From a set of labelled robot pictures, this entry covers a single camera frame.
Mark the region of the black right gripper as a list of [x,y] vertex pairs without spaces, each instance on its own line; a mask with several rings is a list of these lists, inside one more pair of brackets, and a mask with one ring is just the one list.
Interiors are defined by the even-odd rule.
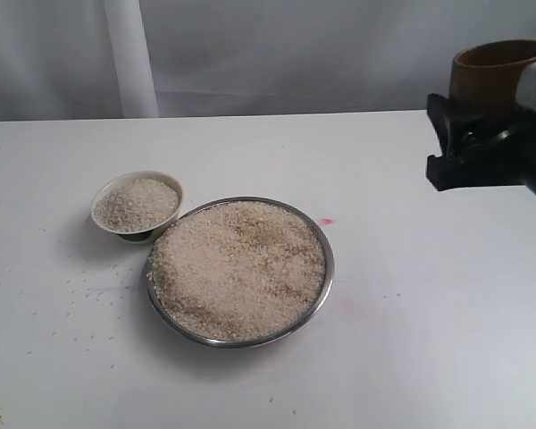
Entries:
[[515,101],[531,112],[498,121],[503,142],[495,155],[483,114],[439,94],[427,96],[441,155],[427,157],[425,177],[436,190],[525,186],[536,196],[536,62],[523,69]]

